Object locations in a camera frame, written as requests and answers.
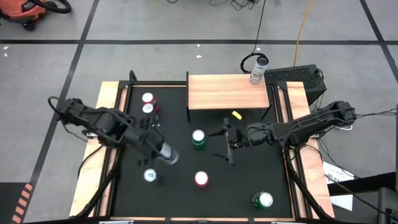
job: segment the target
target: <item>soda can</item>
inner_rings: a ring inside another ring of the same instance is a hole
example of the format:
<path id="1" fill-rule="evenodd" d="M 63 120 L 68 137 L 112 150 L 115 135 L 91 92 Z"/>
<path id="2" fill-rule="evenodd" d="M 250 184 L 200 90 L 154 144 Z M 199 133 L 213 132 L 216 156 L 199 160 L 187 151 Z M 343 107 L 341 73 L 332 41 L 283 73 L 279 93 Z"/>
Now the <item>soda can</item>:
<path id="1" fill-rule="evenodd" d="M 199 171 L 195 174 L 195 185 L 199 188 L 204 188 L 209 183 L 209 177 L 204 171 Z"/>
<path id="2" fill-rule="evenodd" d="M 273 201 L 274 199 L 272 198 L 272 195 L 267 192 L 255 193 L 251 198 L 251 202 L 257 208 L 269 208 Z"/>
<path id="3" fill-rule="evenodd" d="M 263 56 L 258 57 L 250 74 L 250 83 L 253 85 L 259 84 L 267 70 L 267 66 L 268 58 Z"/>
<path id="4" fill-rule="evenodd" d="M 144 102 L 144 104 L 147 103 L 153 104 L 156 112 L 159 110 L 159 105 L 156 103 L 155 97 L 153 96 L 152 93 L 143 94 L 142 101 Z"/>
<path id="5" fill-rule="evenodd" d="M 196 130 L 192 133 L 192 143 L 195 149 L 203 149 L 205 144 L 205 133 L 202 130 Z"/>
<path id="6" fill-rule="evenodd" d="M 146 103 L 143 107 L 142 107 L 142 111 L 145 114 L 148 114 L 149 117 L 154 118 L 155 121 L 159 120 L 159 117 L 157 115 L 157 113 L 154 111 L 154 105 L 152 103 Z"/>
<path id="7" fill-rule="evenodd" d="M 154 169 L 147 169 L 144 172 L 144 180 L 146 180 L 147 182 L 151 182 L 154 183 L 158 180 L 158 176 L 157 173 Z"/>

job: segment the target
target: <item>can lid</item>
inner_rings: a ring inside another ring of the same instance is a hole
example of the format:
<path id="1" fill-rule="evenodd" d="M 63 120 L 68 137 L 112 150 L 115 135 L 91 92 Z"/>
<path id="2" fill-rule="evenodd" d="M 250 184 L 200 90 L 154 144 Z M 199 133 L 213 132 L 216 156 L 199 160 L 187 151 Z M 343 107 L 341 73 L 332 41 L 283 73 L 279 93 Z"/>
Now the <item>can lid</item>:
<path id="1" fill-rule="evenodd" d="M 192 134 L 193 140 L 202 141 L 205 138 L 205 133 L 202 130 L 196 130 Z"/>
<path id="2" fill-rule="evenodd" d="M 260 195 L 260 203 L 265 207 L 270 207 L 274 201 L 270 193 L 263 192 Z"/>
<path id="3" fill-rule="evenodd" d="M 151 93 L 145 93 L 145 94 L 142 96 L 142 100 L 143 100 L 145 103 L 149 103 L 149 102 L 151 102 L 153 99 L 154 99 L 154 96 L 153 96 Z"/>
<path id="4" fill-rule="evenodd" d="M 260 56 L 257 58 L 257 63 L 261 66 L 268 65 L 268 58 Z"/>
<path id="5" fill-rule="evenodd" d="M 147 169 L 144 172 L 144 179 L 148 182 L 156 180 L 156 171 L 154 169 Z"/>
<path id="6" fill-rule="evenodd" d="M 195 175 L 195 182 L 197 184 L 205 184 L 207 183 L 209 177 L 207 176 L 207 174 L 203 171 L 199 171 L 197 172 L 197 174 Z"/>
<path id="7" fill-rule="evenodd" d="M 146 103 L 143 107 L 142 107 L 142 111 L 144 113 L 150 113 L 154 110 L 154 105 L 152 103 Z"/>

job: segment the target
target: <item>red soda can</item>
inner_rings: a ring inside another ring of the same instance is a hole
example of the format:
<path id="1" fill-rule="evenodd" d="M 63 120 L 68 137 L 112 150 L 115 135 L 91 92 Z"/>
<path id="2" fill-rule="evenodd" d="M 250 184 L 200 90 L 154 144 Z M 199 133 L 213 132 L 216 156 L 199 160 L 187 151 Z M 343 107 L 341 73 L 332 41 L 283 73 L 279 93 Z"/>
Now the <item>red soda can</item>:
<path id="1" fill-rule="evenodd" d="M 209 177 L 204 171 L 199 171 L 195 175 L 195 185 L 199 188 L 204 188 L 209 183 Z"/>
<path id="2" fill-rule="evenodd" d="M 159 105 L 156 103 L 155 97 L 152 93 L 145 93 L 142 96 L 142 101 L 144 102 L 144 104 L 153 104 L 156 112 L 159 110 Z"/>

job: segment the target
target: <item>wooden shelf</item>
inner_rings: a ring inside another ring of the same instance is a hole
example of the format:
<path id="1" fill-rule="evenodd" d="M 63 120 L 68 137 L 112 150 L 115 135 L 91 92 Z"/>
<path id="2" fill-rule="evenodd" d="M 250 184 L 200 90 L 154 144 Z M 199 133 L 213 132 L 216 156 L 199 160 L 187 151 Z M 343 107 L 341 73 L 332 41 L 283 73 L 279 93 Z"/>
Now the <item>wooden shelf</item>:
<path id="1" fill-rule="evenodd" d="M 252 85 L 249 78 L 250 74 L 189 75 L 188 109 L 268 108 L 264 80 Z"/>

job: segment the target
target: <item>black table surface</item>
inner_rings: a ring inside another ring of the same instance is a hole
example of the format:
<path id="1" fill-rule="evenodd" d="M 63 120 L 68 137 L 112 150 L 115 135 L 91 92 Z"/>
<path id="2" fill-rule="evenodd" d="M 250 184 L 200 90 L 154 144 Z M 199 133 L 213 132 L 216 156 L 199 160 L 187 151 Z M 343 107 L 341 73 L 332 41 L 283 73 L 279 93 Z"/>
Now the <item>black table surface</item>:
<path id="1" fill-rule="evenodd" d="M 133 148 L 125 148 L 121 159 L 111 214 L 114 217 L 197 217 L 197 218 L 292 218 L 289 186 L 282 152 L 264 144 L 252 149 L 234 151 L 235 166 L 212 153 L 226 153 L 224 136 L 207 135 L 221 130 L 224 117 L 231 124 L 245 128 L 260 121 L 259 110 L 237 110 L 243 119 L 231 115 L 232 110 L 191 111 L 187 121 L 185 87 L 134 87 L 127 113 L 143 118 L 141 97 L 154 94 L 159 105 L 160 130 L 166 141 L 180 153 L 172 166 L 160 161 L 138 166 L 143 159 Z M 274 123 L 275 112 L 263 123 Z M 192 132 L 206 134 L 206 148 L 194 149 Z M 158 184 L 144 180 L 144 171 L 153 168 L 160 176 Z M 199 189 L 194 184 L 198 171 L 205 171 L 209 184 Z M 269 192 L 274 202 L 268 209 L 257 209 L 251 203 L 256 192 Z"/>

